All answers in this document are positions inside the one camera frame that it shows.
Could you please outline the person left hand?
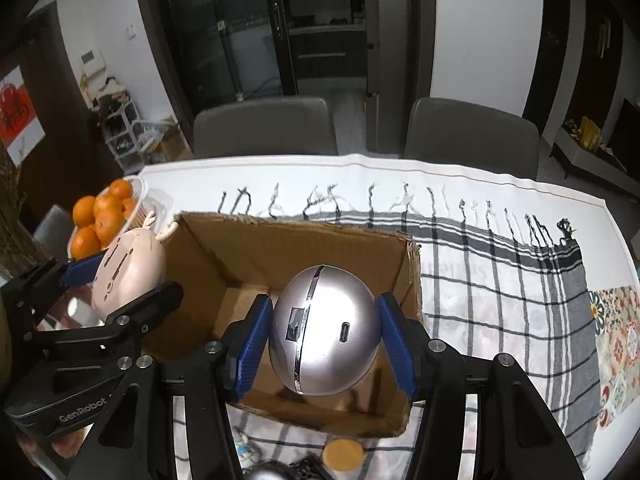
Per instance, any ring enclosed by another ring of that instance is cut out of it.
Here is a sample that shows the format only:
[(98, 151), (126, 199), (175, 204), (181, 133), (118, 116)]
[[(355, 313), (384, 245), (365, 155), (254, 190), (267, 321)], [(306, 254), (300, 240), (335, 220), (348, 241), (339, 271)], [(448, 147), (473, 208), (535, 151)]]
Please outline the person left hand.
[(62, 437), (57, 437), (51, 442), (39, 442), (29, 437), (21, 429), (15, 430), (17, 437), (17, 443), (20, 446), (23, 453), (27, 456), (29, 463), (32, 466), (40, 467), (41, 459), (44, 456), (44, 452), (50, 448), (56, 456), (60, 456), (62, 460), (70, 460), (74, 458), (79, 452), (81, 445), (84, 443), (85, 438), (88, 436), (89, 431), (92, 429), (92, 425), (85, 426), (76, 431), (66, 434)]

